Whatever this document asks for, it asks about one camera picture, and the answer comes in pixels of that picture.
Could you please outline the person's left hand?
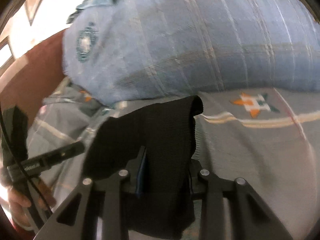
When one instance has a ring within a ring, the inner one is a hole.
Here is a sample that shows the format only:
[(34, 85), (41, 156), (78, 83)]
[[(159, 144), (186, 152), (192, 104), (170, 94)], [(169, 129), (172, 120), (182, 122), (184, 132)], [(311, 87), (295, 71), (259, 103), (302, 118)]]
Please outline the person's left hand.
[[(48, 205), (54, 207), (56, 205), (56, 199), (49, 186), (47, 186), (41, 178), (37, 180), (35, 185), (44, 196)], [(24, 208), (26, 209), (31, 206), (31, 201), (12, 186), (8, 188), (8, 201), (13, 221), (17, 222), (18, 225), (21, 225), (22, 228), (31, 227), (31, 224), (23, 211)]]

